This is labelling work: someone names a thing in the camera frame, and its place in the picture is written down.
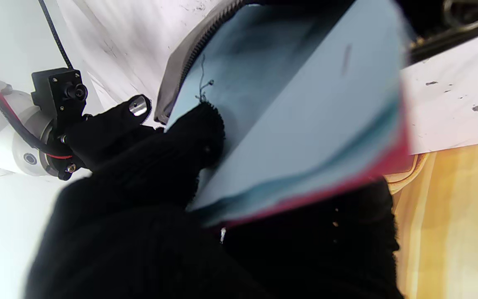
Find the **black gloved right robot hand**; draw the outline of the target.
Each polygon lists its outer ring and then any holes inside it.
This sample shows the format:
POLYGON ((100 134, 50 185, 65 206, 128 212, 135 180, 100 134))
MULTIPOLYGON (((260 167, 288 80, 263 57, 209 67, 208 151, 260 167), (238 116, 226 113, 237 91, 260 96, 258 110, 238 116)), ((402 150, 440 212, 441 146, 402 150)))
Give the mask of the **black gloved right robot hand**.
POLYGON ((162 134, 163 127, 144 125, 152 111, 143 94, 66 129, 65 144, 85 169, 95 172, 146 138, 162 134))

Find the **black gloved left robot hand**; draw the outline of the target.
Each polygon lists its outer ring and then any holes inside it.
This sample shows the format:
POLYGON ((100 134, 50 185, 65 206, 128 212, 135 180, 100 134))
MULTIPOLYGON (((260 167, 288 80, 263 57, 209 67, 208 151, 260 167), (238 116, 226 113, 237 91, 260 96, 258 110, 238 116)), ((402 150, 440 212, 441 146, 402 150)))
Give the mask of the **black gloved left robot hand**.
POLYGON ((92 174, 57 197, 25 299, 402 299, 384 178, 226 229, 186 212, 224 145, 201 101, 167 131, 130 122, 73 149, 92 174))

